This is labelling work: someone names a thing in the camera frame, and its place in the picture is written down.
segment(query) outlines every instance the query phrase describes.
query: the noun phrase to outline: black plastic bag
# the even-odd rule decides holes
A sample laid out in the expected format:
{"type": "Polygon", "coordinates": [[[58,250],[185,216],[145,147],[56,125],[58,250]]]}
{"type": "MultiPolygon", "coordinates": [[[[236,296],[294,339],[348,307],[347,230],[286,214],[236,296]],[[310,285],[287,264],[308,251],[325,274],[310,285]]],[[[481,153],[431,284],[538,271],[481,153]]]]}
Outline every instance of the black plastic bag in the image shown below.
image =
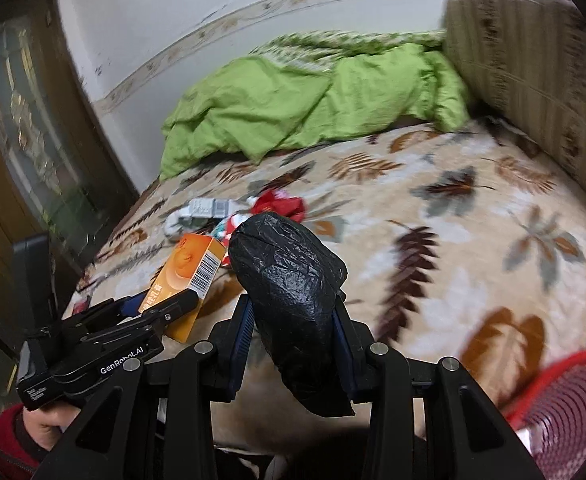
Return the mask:
{"type": "Polygon", "coordinates": [[[243,222],[228,255],[284,385],[312,413],[353,415],[333,359],[331,313],[344,262],[309,229],[273,212],[243,222]]]}

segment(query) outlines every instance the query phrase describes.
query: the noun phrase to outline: orange and white box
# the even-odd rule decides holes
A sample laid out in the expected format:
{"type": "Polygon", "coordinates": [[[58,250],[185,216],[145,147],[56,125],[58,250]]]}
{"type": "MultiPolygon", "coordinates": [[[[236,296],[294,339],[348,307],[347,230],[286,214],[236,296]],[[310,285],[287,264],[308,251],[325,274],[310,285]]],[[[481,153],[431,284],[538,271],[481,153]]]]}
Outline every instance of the orange and white box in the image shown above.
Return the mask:
{"type": "Polygon", "coordinates": [[[171,323],[165,332],[171,339],[186,343],[225,252],[225,247],[211,236],[185,234],[148,289],[140,312],[185,288],[193,289],[199,296],[198,306],[171,323]]]}

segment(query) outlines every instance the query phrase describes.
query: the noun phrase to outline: red plastic basket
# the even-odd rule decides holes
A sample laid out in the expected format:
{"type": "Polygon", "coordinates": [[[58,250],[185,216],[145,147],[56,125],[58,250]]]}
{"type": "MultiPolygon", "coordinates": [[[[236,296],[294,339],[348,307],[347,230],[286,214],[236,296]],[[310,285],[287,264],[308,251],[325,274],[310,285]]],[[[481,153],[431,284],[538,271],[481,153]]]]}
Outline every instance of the red plastic basket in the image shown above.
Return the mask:
{"type": "Polygon", "coordinates": [[[505,417],[528,430],[547,480],[570,480],[586,460],[586,351],[544,370],[505,417]]]}

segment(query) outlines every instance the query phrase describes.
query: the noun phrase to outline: floral wall border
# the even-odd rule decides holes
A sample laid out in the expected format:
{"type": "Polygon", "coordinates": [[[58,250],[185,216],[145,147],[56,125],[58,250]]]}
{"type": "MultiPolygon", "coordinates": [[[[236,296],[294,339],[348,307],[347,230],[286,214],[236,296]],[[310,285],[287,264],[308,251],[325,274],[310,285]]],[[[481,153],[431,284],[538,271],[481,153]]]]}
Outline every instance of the floral wall border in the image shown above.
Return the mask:
{"type": "Polygon", "coordinates": [[[133,92],[141,88],[151,78],[171,67],[184,57],[196,52],[206,44],[219,40],[232,32],[241,30],[253,23],[280,14],[342,0],[262,0],[242,9],[230,12],[209,22],[177,40],[162,52],[131,73],[106,97],[92,103],[98,116],[113,111],[133,92]]]}

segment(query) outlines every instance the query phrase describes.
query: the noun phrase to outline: green blanket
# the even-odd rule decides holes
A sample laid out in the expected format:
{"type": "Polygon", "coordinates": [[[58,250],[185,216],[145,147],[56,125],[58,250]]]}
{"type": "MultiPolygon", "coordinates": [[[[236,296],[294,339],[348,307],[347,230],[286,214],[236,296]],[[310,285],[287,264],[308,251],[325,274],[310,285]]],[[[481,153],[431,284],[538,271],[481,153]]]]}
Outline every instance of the green blanket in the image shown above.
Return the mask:
{"type": "Polygon", "coordinates": [[[273,149],[383,130],[401,115],[442,131],[467,119],[466,88],[439,50],[443,32],[290,34],[191,87],[164,121],[164,180],[213,152],[254,163],[273,149]]]}

